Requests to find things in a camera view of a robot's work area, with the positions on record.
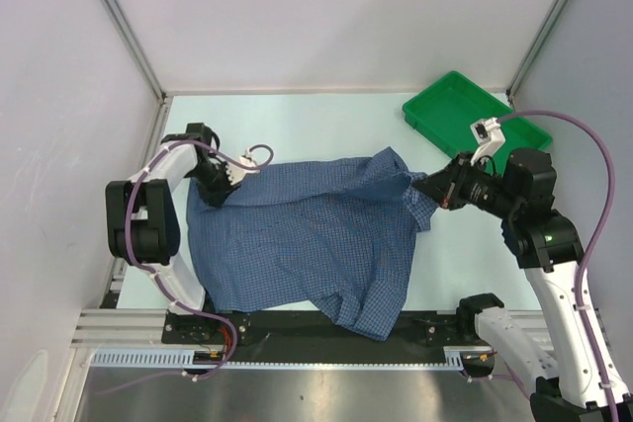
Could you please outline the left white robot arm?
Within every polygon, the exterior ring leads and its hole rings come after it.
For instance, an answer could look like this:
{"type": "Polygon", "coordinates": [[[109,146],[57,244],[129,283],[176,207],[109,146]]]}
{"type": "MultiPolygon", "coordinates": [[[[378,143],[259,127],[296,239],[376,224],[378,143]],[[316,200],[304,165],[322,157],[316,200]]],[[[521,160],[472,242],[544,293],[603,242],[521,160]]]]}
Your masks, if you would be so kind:
{"type": "Polygon", "coordinates": [[[220,139],[202,123],[163,137],[156,153],[127,180],[105,188],[110,252],[147,275],[167,298],[169,310],[183,313],[184,330],[195,341],[212,340],[219,320],[204,309],[206,291],[180,253],[182,233],[173,193],[191,179],[203,202],[218,208],[253,167],[252,152],[231,159],[220,153],[220,139]]]}

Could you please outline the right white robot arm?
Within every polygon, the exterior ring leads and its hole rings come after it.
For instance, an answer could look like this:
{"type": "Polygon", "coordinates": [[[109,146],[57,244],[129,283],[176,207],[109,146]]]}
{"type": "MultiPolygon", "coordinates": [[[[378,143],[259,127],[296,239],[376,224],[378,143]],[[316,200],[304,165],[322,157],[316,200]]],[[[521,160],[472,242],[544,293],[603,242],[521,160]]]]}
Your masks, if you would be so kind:
{"type": "Polygon", "coordinates": [[[489,344],[527,396],[537,421],[629,421],[632,394],[605,356],[573,223],[554,210],[556,171],[548,153],[518,148],[501,175],[468,152],[413,186],[444,210],[473,205],[500,220],[505,246],[537,296],[553,347],[545,351],[493,294],[460,300],[458,336],[489,344]]]}

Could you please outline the blue checkered long sleeve shirt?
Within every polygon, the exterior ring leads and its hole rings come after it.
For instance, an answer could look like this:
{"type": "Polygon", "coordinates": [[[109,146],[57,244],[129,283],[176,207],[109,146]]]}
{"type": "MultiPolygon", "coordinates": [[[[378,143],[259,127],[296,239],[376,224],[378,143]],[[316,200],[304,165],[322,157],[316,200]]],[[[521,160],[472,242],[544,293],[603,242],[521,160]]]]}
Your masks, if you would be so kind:
{"type": "Polygon", "coordinates": [[[371,157],[271,165],[218,208],[191,184],[186,219],[197,278],[214,307],[254,312],[308,301],[334,324],[387,339],[405,305],[433,200],[386,148],[371,157]]]}

